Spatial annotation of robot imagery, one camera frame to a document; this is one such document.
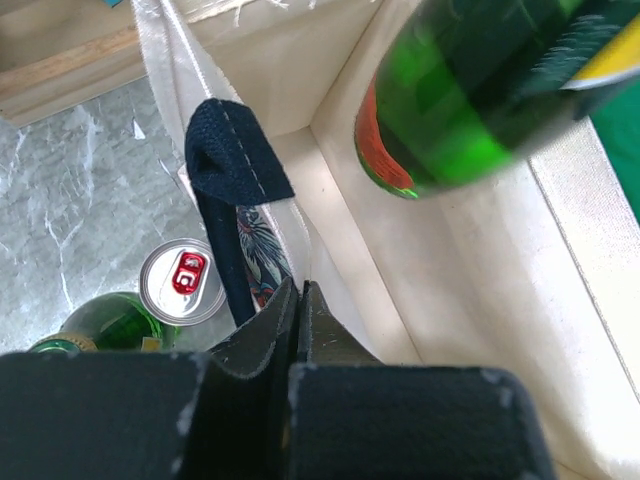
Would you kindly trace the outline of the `green bottle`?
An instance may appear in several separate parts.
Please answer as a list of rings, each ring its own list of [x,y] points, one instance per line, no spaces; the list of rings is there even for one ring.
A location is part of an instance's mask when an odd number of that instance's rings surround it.
[[[112,292],[77,308],[60,330],[36,342],[32,352],[157,352],[174,348],[178,329],[162,323],[135,292]]]
[[[558,138],[639,76],[635,1],[423,1],[357,114],[360,163],[409,199]]]

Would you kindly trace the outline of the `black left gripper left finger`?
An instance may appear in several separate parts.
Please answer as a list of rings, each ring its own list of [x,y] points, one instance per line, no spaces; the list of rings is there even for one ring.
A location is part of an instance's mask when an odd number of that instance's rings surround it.
[[[275,479],[299,295],[206,353],[1,359],[5,479]]]

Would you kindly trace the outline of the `cream canvas tote bag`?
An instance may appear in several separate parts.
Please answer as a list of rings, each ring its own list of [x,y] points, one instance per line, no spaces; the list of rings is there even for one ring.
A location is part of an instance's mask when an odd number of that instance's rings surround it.
[[[219,95],[252,107],[294,183],[333,311],[389,363],[491,365],[534,397],[558,475],[639,475],[639,226],[584,120],[528,161],[421,201],[376,187],[359,101],[412,1],[136,1],[165,127]]]

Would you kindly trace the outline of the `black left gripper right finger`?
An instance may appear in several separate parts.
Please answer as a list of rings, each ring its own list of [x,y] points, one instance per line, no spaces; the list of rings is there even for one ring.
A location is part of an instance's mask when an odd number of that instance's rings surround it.
[[[305,286],[289,371],[290,479],[552,479],[533,401],[510,372],[380,363]]]

